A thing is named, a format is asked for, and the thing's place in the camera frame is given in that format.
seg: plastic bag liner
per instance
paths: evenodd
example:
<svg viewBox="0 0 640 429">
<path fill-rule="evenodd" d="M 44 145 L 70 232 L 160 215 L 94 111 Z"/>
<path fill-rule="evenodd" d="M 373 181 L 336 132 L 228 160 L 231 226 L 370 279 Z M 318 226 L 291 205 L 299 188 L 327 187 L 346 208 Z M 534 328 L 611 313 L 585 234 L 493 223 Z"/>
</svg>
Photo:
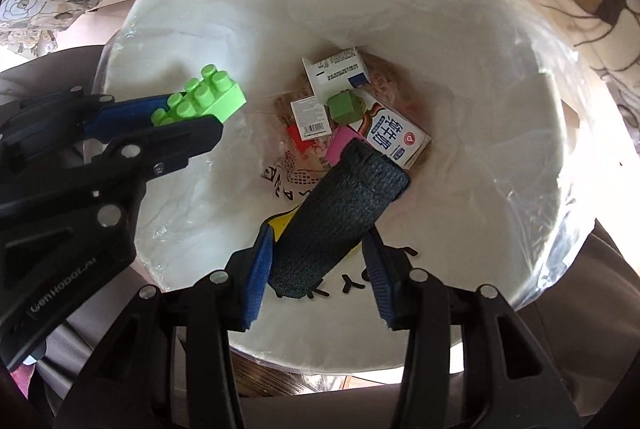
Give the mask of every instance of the plastic bag liner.
<svg viewBox="0 0 640 429">
<path fill-rule="evenodd" d="M 111 49 L 106 92 L 178 91 L 213 62 L 248 100 L 212 152 L 148 184 L 136 245 L 158 284 L 185 287 L 223 267 L 264 219 L 292 208 L 260 177 L 283 151 L 267 104 L 295 89 L 303 56 L 349 46 L 403 70 L 416 95 L 410 118 L 433 138 L 377 223 L 385 242 L 417 250 L 414 266 L 446 284 L 495 284 L 516 307 L 556 282 L 593 228 L 581 193 L 589 95 L 577 54 L 529 3 L 138 0 Z M 354 250 L 312 299 L 267 288 L 232 345 L 305 373 L 402 365 L 406 333 L 379 318 L 364 268 Z"/>
</svg>

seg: pink block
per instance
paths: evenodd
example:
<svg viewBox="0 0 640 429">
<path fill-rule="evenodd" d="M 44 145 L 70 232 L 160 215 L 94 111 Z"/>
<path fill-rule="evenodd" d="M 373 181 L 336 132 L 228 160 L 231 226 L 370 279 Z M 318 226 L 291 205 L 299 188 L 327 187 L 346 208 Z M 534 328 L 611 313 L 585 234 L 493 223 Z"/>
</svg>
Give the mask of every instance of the pink block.
<svg viewBox="0 0 640 429">
<path fill-rule="evenodd" d="M 326 159 L 331 165 L 336 165 L 340 161 L 340 154 L 347 144 L 354 138 L 366 142 L 366 140 L 356 133 L 348 125 L 339 125 L 335 130 L 334 139 L 326 152 Z"/>
</svg>

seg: green cube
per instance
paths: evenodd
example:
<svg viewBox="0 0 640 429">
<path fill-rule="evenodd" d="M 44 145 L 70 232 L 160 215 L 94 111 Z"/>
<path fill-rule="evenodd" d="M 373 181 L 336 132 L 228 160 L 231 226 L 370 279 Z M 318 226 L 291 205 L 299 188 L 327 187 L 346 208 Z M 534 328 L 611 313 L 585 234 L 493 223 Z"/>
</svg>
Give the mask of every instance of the green cube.
<svg viewBox="0 0 640 429">
<path fill-rule="evenodd" d="M 203 79 L 192 78 L 184 85 L 185 92 L 174 93 L 167 100 L 169 110 L 162 107 L 151 115 L 151 122 L 168 125 L 190 118 L 212 114 L 225 122 L 246 102 L 240 86 L 228 73 L 219 72 L 213 64 L 202 71 Z"/>
<path fill-rule="evenodd" d="M 340 125 L 349 125 L 364 116 L 364 102 L 351 89 L 334 94 L 326 101 L 326 105 L 329 107 L 331 118 Z"/>
</svg>

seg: metal screw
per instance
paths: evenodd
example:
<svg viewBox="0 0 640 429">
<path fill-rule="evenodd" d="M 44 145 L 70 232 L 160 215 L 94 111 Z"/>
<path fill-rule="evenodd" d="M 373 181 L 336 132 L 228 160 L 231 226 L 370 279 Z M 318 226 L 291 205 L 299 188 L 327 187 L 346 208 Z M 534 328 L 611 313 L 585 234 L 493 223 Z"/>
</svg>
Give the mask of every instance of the metal screw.
<svg viewBox="0 0 640 429">
<path fill-rule="evenodd" d="M 209 281 L 213 284 L 223 284 L 226 283 L 229 279 L 229 274 L 224 270 L 216 270 L 212 274 L 209 275 Z"/>
<path fill-rule="evenodd" d="M 128 144 L 120 149 L 120 154 L 125 158 L 135 158 L 140 154 L 140 146 L 135 144 Z"/>
<path fill-rule="evenodd" d="M 98 210 L 98 223 L 103 227 L 114 227 L 120 222 L 122 212 L 116 205 L 105 205 Z"/>
<path fill-rule="evenodd" d="M 409 279 L 417 283 L 424 283 L 429 278 L 429 273 L 422 268 L 414 268 L 409 272 Z"/>
<path fill-rule="evenodd" d="M 495 299 L 498 297 L 498 290 L 493 285 L 483 284 L 480 287 L 480 294 L 482 297 L 486 297 L 487 299 Z"/>
<path fill-rule="evenodd" d="M 140 288 L 138 295 L 141 299 L 150 299 L 151 297 L 156 295 L 156 287 L 150 284 L 143 286 L 142 288 Z"/>
</svg>

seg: black foam block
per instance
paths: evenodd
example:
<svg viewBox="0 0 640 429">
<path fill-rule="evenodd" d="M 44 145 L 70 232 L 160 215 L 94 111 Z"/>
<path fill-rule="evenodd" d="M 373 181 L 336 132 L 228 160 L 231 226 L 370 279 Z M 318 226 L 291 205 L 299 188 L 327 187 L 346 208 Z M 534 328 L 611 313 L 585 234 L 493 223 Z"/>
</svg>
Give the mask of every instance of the black foam block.
<svg viewBox="0 0 640 429">
<path fill-rule="evenodd" d="M 399 198 L 409 176 L 359 139 L 320 180 L 273 250 L 269 284 L 286 297 L 304 297 Z"/>
</svg>

